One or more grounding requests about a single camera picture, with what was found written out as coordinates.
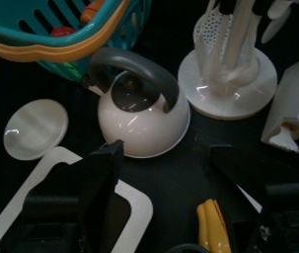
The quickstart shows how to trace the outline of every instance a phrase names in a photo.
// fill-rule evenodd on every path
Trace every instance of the white toaster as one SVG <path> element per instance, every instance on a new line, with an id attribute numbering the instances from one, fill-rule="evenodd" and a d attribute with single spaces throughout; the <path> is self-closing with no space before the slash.
<path id="1" fill-rule="evenodd" d="M 283 72 L 260 141 L 299 153 L 299 61 Z"/>

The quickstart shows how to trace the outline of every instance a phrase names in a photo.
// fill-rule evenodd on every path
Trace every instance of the kettle lid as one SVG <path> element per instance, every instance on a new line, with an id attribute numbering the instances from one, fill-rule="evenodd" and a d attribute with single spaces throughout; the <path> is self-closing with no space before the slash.
<path id="1" fill-rule="evenodd" d="M 153 105 L 159 91 L 136 74 L 124 71 L 113 83 L 111 97 L 120 110 L 135 113 Z"/>

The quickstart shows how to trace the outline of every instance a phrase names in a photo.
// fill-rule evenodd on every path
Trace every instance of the white kettle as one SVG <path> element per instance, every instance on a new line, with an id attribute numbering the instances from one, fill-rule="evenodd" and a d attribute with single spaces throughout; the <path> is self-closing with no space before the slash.
<path id="1" fill-rule="evenodd" d="M 116 76 L 111 69 L 121 70 Z M 169 150 L 189 123 L 189 107 L 173 76 L 127 50 L 101 47 L 90 56 L 88 82 L 101 90 L 98 125 L 108 143 L 124 141 L 124 155 L 149 158 Z"/>

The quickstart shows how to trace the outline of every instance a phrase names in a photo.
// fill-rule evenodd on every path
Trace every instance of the black kettle handle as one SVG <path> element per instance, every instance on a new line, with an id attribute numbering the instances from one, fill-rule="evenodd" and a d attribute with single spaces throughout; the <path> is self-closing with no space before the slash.
<path id="1" fill-rule="evenodd" d="M 164 112 L 169 112 L 177 100 L 179 87 L 173 76 L 164 68 L 128 50 L 115 47 L 98 48 L 90 55 L 88 75 L 89 82 L 98 87 L 102 93 L 109 90 L 113 81 L 105 71 L 105 66 L 127 70 L 147 80 L 164 97 Z"/>

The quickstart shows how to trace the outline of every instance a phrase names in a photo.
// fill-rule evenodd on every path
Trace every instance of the white plate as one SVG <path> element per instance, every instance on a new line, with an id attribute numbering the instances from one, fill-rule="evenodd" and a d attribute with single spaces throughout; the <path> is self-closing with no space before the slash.
<path id="1" fill-rule="evenodd" d="M 5 127 L 6 152 L 18 160 L 38 159 L 60 143 L 66 125 L 66 112 L 58 102 L 40 99 L 28 103 Z"/>

